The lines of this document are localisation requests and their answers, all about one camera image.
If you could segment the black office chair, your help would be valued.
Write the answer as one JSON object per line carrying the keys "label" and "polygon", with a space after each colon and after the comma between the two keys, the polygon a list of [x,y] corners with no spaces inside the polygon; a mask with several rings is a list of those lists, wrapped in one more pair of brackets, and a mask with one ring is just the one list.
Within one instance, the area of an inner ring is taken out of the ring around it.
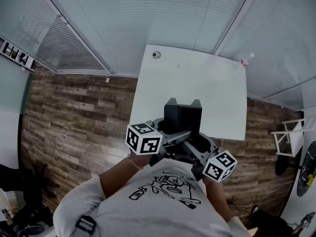
{"label": "black office chair", "polygon": [[13,169],[0,164],[0,189],[4,192],[23,192],[28,204],[42,204],[45,180],[37,172],[27,168]]}

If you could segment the clear plastic water bottle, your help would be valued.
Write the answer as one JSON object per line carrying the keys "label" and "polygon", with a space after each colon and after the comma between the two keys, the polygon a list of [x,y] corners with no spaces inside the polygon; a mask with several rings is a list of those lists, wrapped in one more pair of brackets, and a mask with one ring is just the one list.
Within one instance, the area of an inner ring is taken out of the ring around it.
{"label": "clear plastic water bottle", "polygon": [[249,65],[249,63],[251,62],[251,60],[254,58],[254,53],[251,52],[249,55],[244,56],[239,62],[234,64],[234,68],[239,71],[241,69],[244,69],[245,67],[247,67]]}

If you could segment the person's left forearm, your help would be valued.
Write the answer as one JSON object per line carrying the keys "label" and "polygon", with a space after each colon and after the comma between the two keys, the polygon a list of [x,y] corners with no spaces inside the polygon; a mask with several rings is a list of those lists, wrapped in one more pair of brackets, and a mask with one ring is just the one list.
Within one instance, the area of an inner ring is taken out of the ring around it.
{"label": "person's left forearm", "polygon": [[105,197],[109,198],[120,190],[137,172],[149,164],[151,157],[130,153],[111,169],[100,174],[100,183]]}

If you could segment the grey printed t-shirt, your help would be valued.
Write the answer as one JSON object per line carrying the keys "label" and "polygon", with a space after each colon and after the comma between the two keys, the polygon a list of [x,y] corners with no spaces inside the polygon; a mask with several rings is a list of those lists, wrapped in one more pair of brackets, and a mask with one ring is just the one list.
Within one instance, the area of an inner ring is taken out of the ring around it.
{"label": "grey printed t-shirt", "polygon": [[87,237],[76,224],[89,216],[92,237],[250,237],[237,217],[225,220],[186,163],[145,167],[113,195],[93,177],[71,190],[53,215],[58,237]]}

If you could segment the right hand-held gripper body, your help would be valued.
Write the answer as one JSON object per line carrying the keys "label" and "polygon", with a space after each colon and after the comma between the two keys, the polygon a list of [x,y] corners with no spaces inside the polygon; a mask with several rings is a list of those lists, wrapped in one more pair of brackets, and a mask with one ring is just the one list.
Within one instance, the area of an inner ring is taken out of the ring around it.
{"label": "right hand-held gripper body", "polygon": [[226,150],[209,157],[202,166],[193,166],[191,172],[197,181],[205,176],[219,183],[232,173],[236,164],[237,160]]}

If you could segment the black box device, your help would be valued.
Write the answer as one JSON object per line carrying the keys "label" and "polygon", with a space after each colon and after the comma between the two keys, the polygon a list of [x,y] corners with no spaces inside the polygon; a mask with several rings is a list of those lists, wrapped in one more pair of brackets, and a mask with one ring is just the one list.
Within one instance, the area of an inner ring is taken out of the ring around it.
{"label": "black box device", "polygon": [[178,104],[176,98],[170,98],[164,106],[161,130],[167,136],[190,131],[190,138],[196,138],[199,136],[201,116],[202,105],[199,99],[195,99],[190,105],[184,105]]}

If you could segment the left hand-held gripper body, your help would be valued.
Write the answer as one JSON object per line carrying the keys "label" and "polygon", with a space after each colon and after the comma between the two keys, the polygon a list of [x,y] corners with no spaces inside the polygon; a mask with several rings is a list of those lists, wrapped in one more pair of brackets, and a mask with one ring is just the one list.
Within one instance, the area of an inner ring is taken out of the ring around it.
{"label": "left hand-held gripper body", "polygon": [[147,123],[129,124],[125,143],[138,156],[158,156],[166,137]]}

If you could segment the white wall rail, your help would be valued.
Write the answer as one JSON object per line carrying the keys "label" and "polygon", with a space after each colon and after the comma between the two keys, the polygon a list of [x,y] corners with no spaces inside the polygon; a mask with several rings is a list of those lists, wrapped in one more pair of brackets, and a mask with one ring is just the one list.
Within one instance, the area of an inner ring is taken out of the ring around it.
{"label": "white wall rail", "polygon": [[20,65],[23,70],[34,73],[35,59],[0,35],[0,54]]}

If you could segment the person's right forearm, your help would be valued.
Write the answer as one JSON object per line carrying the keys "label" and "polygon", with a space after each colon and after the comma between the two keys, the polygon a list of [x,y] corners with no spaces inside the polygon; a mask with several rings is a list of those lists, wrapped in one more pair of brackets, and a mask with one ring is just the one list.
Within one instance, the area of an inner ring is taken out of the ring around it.
{"label": "person's right forearm", "polygon": [[223,185],[205,176],[202,178],[202,181],[206,188],[206,196],[215,211],[226,222],[229,222],[232,218],[232,214],[226,201]]}

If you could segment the black round pedestal table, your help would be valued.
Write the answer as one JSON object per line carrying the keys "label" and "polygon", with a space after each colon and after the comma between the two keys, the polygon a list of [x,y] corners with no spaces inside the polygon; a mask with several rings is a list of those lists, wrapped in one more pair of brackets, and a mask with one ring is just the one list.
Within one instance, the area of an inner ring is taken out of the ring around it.
{"label": "black round pedestal table", "polygon": [[289,156],[279,155],[275,167],[276,175],[281,176],[287,168],[301,170],[297,183],[297,196],[302,197],[309,190],[316,177],[316,141],[310,144],[301,166],[289,163]]}

